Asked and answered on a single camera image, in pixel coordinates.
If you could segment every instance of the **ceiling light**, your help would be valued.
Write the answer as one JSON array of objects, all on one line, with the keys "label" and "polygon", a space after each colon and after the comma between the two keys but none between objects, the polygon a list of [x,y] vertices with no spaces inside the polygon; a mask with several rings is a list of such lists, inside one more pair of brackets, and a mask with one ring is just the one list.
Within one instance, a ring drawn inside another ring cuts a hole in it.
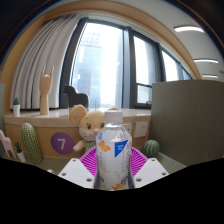
[{"label": "ceiling light", "polygon": [[174,27],[174,30],[176,32],[182,32],[182,31],[199,31],[204,33],[204,31],[196,26],[179,26],[179,27]]},{"label": "ceiling light", "polygon": [[207,74],[203,74],[202,76],[205,77],[205,78],[218,78],[217,75],[207,75]]},{"label": "ceiling light", "polygon": [[194,62],[213,62],[213,63],[218,63],[217,60],[215,60],[215,59],[209,59],[209,58],[194,59]]}]

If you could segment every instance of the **green plant toy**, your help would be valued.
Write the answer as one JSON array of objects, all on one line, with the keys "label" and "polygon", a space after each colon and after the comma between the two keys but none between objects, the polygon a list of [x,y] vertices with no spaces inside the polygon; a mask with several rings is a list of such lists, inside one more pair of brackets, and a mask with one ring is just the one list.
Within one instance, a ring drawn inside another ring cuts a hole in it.
[{"label": "green plant toy", "polygon": [[160,145],[155,140],[148,140],[142,146],[142,153],[147,158],[156,158],[160,151]]},{"label": "green plant toy", "polygon": [[21,153],[23,151],[19,145],[19,142],[15,142],[15,150],[16,150],[16,153]]},{"label": "green plant toy", "polygon": [[41,156],[35,130],[31,124],[24,123],[21,126],[21,137],[22,137],[23,145],[26,149],[26,152],[30,160],[34,164],[41,163],[43,158]]},{"label": "green plant toy", "polygon": [[13,105],[19,105],[19,99],[17,97],[14,99]]}]

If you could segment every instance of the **number 7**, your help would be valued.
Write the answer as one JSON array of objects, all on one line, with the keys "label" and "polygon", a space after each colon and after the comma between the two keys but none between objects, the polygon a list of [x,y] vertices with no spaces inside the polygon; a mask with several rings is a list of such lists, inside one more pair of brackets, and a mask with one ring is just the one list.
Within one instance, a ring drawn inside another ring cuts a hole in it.
[{"label": "number 7", "polygon": [[58,139],[58,141],[62,141],[61,150],[63,150],[65,146],[65,139]]}]

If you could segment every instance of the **wooden mannequin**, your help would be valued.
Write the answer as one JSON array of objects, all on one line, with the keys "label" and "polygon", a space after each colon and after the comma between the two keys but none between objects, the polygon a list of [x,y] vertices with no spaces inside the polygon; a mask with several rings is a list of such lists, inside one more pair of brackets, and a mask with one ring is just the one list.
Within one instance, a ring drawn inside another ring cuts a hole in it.
[{"label": "wooden mannequin", "polygon": [[48,94],[51,91],[52,87],[52,75],[54,66],[51,68],[50,76],[44,75],[46,65],[43,66],[41,71],[41,77],[40,77],[40,83],[39,83],[39,89],[41,94],[41,101],[40,101],[40,114],[41,115],[48,115],[49,114],[49,104],[48,104]]}]

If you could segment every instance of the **wooden ledge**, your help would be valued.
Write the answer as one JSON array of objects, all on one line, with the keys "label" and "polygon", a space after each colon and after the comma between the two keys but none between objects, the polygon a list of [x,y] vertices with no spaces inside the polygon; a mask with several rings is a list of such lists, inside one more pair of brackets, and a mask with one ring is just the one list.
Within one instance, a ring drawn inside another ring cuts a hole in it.
[{"label": "wooden ledge", "polygon": [[[123,123],[150,122],[151,110],[142,109],[121,109],[123,112]],[[68,119],[68,109],[50,110],[49,115],[40,115],[39,111],[20,113],[20,117],[14,117],[13,113],[4,115],[6,124],[22,125],[30,123],[34,127],[79,127],[78,124],[72,124]]]}]

